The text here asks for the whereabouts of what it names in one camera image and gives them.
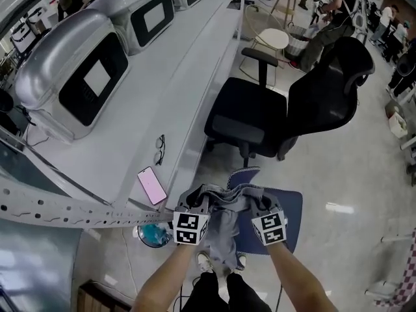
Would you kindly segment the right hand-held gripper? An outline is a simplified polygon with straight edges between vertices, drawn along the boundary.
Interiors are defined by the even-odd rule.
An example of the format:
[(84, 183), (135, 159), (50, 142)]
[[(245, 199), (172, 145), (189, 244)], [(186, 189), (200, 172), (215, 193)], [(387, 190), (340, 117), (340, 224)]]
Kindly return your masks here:
[(286, 241), (287, 221), (275, 195), (265, 192), (261, 197), (261, 201), (252, 201), (250, 203), (250, 209), (252, 226), (263, 246)]

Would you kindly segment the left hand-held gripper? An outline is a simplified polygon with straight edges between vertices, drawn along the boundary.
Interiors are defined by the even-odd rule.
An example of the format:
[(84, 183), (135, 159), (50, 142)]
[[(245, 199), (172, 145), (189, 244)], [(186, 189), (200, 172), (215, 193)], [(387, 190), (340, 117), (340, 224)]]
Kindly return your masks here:
[(202, 195), (203, 185), (192, 187), (180, 195), (174, 211), (174, 241), (197, 246), (208, 231), (211, 215), (210, 195)]

